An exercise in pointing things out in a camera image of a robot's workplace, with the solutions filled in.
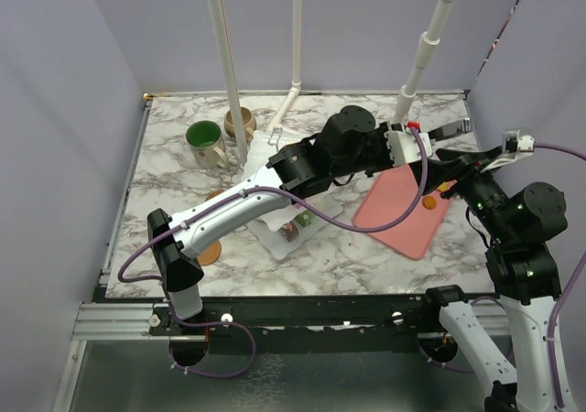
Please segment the orange chip cookie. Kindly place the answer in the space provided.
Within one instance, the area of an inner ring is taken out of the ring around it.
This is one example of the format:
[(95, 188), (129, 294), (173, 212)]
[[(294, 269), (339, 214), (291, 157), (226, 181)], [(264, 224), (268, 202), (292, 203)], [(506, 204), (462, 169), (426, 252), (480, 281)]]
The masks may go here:
[(427, 210), (434, 210), (437, 207), (437, 201), (432, 196), (426, 196), (422, 199), (422, 206)]

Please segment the pink serving tray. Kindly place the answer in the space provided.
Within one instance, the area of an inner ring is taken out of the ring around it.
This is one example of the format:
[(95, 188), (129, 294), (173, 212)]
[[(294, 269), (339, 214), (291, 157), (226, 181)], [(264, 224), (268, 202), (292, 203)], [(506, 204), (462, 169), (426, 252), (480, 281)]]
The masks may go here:
[[(407, 210), (418, 192), (418, 185), (408, 166), (389, 169), (380, 174), (353, 216), (358, 227), (375, 227), (397, 219)], [(422, 206), (422, 199), (432, 196), (434, 210)], [(419, 199), (416, 208), (398, 226), (371, 236), (410, 259), (420, 259), (428, 251), (436, 231), (451, 205), (436, 190)]]

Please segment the green swiss roll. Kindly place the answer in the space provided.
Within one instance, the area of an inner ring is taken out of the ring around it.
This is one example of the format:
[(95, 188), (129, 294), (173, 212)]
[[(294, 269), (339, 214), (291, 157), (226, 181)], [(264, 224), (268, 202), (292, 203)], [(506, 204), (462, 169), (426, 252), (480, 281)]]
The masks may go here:
[(312, 224), (314, 219), (314, 214), (310, 211), (305, 211), (303, 213), (298, 214), (295, 217), (295, 222), (300, 225), (301, 227), (308, 227)]

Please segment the three tier white stand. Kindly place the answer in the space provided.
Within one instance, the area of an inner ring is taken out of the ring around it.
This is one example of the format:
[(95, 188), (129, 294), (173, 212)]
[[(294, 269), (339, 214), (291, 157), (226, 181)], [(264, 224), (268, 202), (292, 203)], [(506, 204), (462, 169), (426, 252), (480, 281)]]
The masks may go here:
[[(252, 137), (241, 179), (246, 179), (256, 173), (279, 149), (298, 142), (303, 138), (303, 135), (286, 127), (276, 127), (270, 132), (256, 130), (253, 132)], [(277, 261), (280, 261), (302, 246), (303, 243), (312, 238), (326, 225), (325, 221), (314, 215), (311, 225), (301, 227), (295, 222), (295, 217), (305, 211), (308, 210), (295, 203), (284, 209), (262, 215), (249, 222), (246, 226), (258, 238), (261, 245)], [(286, 241), (278, 231), (282, 225), (288, 222), (294, 223), (299, 230), (298, 238), (291, 243)]]

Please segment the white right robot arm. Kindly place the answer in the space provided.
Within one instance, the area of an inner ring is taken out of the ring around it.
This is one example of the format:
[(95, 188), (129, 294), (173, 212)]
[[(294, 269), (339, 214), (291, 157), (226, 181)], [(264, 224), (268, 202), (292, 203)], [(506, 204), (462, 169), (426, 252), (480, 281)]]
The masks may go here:
[(446, 196), (458, 195), (490, 235), (486, 266), (508, 321), (515, 359), (509, 362), (458, 288), (438, 291), (420, 309), (430, 330), (451, 334), (478, 377), (487, 411), (575, 411), (559, 333), (562, 289), (549, 240), (565, 231), (564, 194), (533, 182), (507, 196), (492, 173), (500, 151), (440, 149), (430, 166)]

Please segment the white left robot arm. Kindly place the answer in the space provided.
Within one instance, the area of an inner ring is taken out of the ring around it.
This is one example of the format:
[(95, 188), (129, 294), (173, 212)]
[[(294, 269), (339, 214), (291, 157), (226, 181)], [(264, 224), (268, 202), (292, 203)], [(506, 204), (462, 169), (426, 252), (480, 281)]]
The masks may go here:
[(151, 248), (163, 290), (173, 310), (170, 322), (189, 334), (201, 326), (203, 303), (199, 283), (204, 272), (197, 256), (235, 229), (292, 204), (308, 208), (307, 199), (327, 191), (337, 179), (357, 173), (372, 176), (390, 168), (420, 167), (418, 189), (394, 220), (374, 227), (353, 226), (311, 212), (330, 224), (355, 233), (379, 233), (401, 224), (421, 198), (433, 190), (430, 179), (432, 144), (467, 133), (467, 123), (450, 123), (429, 132), (418, 124), (378, 124), (357, 105), (343, 107), (317, 134), (283, 146), (241, 183), (210, 201), (172, 215), (156, 209), (147, 216)]

